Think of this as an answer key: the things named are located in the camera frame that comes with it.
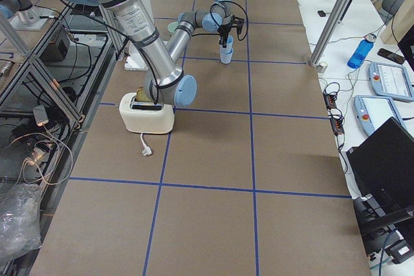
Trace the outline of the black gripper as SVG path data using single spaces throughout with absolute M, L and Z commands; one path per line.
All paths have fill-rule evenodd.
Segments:
M 223 47 L 227 46 L 228 34 L 230 33 L 231 29 L 233 28 L 233 23 L 228 23 L 226 25 L 221 25 L 217 31 L 220 34 L 219 38 L 219 45 Z

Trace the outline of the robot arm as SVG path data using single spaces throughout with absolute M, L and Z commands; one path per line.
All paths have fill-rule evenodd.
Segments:
M 221 34 L 220 45 L 226 45 L 231 15 L 231 0 L 215 0 L 209 10 L 187 11 L 179 16 L 179 25 L 170 41 L 163 43 L 156 26 L 141 0 L 67 0 L 72 3 L 103 6 L 116 16 L 129 38 L 146 62 L 144 91 L 154 103 L 187 107 L 194 101 L 197 82 L 176 64 L 190 42 L 193 32 L 203 28 Z

